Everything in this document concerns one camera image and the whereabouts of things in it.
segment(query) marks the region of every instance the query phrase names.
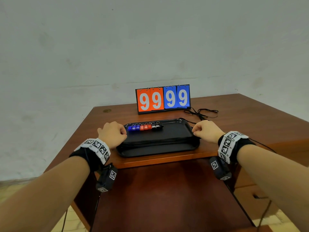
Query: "floor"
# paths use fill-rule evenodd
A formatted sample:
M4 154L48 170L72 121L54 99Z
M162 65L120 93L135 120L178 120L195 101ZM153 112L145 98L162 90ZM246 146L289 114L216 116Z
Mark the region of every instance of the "floor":
M25 184L18 184L12 186L0 187L0 203L6 200L13 193L18 191L20 188L25 186ZM52 232L61 232L63 227L64 215L60 221L53 228ZM258 225L260 220L254 220L253 223ZM276 215L272 215L268 218L265 218L262 222L262 225L269 225L273 232L299 232L296 226L288 219L288 217L279 210ZM68 214L66 216L66 222L63 231L70 232L86 232L84 225L79 220L73 208L70 206L68 208Z

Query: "fist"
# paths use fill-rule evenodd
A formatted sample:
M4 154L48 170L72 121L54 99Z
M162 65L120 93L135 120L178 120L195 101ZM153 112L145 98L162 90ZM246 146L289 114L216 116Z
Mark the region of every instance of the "fist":
M225 134L214 122L208 120L197 123L192 132L195 136L213 143L218 143L219 138Z
M126 140L127 131L123 125L114 121L112 123L106 123L102 129L98 128L98 138L112 149Z

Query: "forearm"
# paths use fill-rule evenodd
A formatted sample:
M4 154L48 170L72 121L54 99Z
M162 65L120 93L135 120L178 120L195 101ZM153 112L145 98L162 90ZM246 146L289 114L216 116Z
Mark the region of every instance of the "forearm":
M309 168L254 145L243 146L237 160L301 231L309 229Z
M51 231L89 172L86 160L74 156L26 185L0 205L1 231Z

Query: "black tray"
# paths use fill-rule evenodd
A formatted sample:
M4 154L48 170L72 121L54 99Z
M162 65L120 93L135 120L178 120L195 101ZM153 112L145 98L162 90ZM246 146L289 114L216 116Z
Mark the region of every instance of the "black tray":
M145 124L157 121L145 121L139 122L139 124ZM127 131L127 139L122 143L126 144L128 142L138 142L147 140L162 140L169 138L189 138L194 137L192 133L192 128L187 121L182 119L171 119L171 120L159 120L161 124L164 125L161 130L144 130L144 131ZM124 125L127 129L129 126L136 124L130 123ZM178 144L165 144L165 145L155 145L148 147L140 147L128 149L120 144L117 147L118 154L122 157L135 157L135 156L147 156L155 155L169 152L180 152L180 151L191 151L198 148L200 142L199 140L195 143L178 143Z

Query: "orange number card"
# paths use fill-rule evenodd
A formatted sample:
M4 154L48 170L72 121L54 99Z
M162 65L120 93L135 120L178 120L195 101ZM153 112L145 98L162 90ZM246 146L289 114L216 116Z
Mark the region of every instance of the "orange number card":
M137 91L137 107L139 112L151 111L150 89L138 89Z
M163 87L150 88L150 106L151 110L163 110Z

